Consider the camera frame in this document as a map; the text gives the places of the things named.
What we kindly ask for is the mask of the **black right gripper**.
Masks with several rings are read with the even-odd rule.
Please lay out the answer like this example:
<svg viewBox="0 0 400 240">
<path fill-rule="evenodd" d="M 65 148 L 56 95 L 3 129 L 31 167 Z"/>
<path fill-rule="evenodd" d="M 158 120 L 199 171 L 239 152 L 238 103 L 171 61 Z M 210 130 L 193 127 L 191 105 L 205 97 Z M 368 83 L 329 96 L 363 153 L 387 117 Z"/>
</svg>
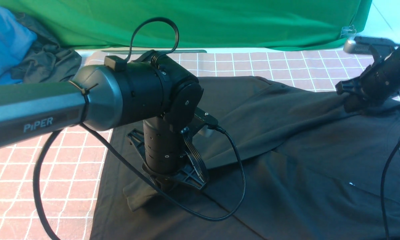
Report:
<svg viewBox="0 0 400 240">
<path fill-rule="evenodd" d="M 400 97 L 400 47 L 375 61 L 360 76 L 336 85 L 338 95 L 348 93 L 346 113 L 377 107 L 386 100 Z"/>
</svg>

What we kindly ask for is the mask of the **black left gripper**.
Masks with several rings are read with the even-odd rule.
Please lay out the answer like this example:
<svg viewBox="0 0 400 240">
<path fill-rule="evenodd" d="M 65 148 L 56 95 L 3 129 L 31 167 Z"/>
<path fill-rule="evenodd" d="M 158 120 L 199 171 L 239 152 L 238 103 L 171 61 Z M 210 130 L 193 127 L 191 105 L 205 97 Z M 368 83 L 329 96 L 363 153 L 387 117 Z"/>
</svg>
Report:
<svg viewBox="0 0 400 240">
<path fill-rule="evenodd" d="M 184 185 L 203 190 L 209 181 L 208 171 L 195 146 L 188 127 L 180 132 L 161 117 L 143 121 L 143 130 L 127 134 L 143 160 L 142 170 L 160 190 Z"/>
</svg>

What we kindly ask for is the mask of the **gray left robot arm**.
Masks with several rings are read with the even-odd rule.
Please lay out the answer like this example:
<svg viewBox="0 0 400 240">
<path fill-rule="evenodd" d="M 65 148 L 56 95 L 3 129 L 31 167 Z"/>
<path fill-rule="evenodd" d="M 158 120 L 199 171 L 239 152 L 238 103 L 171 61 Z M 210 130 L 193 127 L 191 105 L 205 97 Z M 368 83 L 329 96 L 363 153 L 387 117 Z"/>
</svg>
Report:
<svg viewBox="0 0 400 240">
<path fill-rule="evenodd" d="M 0 85 L 0 148 L 84 124 L 102 132 L 142 121 L 128 134 L 154 185 L 198 190 L 208 172 L 192 137 L 210 116 L 198 108 L 199 80 L 164 53 L 151 50 L 127 62 L 106 56 L 71 81 Z"/>
</svg>

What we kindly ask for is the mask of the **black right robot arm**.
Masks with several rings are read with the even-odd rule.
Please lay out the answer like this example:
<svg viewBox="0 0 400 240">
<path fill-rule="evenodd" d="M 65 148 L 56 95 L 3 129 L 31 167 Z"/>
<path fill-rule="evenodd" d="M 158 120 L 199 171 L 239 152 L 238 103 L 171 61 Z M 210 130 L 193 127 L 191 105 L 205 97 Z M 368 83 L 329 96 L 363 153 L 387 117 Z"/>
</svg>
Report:
<svg viewBox="0 0 400 240">
<path fill-rule="evenodd" d="M 335 86 L 338 95 L 348 94 L 343 105 L 347 113 L 377 107 L 400 96 L 400 44 L 387 38 L 352 36 L 343 51 L 374 60 L 359 76 Z"/>
</svg>

